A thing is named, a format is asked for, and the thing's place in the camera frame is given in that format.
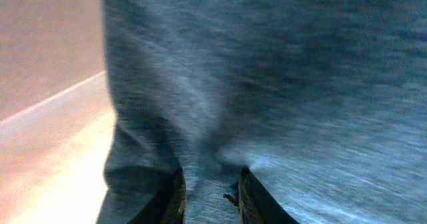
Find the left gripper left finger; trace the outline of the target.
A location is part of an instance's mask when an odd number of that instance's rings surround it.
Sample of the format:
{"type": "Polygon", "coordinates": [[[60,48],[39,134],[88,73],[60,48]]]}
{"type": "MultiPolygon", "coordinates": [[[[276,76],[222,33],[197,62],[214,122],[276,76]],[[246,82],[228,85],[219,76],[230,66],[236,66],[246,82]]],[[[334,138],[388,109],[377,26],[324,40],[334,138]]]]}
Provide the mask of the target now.
{"type": "Polygon", "coordinates": [[[128,224],[184,224],[186,207],[185,178],[179,168],[128,224]]]}

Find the dark blue jeans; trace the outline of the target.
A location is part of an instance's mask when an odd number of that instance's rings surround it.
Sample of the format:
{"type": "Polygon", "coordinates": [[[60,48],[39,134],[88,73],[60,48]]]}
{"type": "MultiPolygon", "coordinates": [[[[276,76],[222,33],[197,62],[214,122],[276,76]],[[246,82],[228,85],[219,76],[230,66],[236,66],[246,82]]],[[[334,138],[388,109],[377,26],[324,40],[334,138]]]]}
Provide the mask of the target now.
{"type": "Polygon", "coordinates": [[[300,223],[426,222],[426,0],[103,0],[117,113],[99,223],[181,169],[238,223],[248,167],[300,223]]]}

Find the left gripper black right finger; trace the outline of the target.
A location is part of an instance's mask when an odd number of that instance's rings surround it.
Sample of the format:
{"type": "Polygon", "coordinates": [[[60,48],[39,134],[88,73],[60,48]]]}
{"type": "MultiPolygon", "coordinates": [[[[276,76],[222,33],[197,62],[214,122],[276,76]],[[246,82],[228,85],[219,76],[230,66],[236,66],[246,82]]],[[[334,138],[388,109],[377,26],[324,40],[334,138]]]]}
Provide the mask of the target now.
{"type": "Polygon", "coordinates": [[[299,224],[273,198],[248,167],[244,167],[237,183],[231,186],[233,194],[225,193],[238,210],[241,224],[299,224]]]}

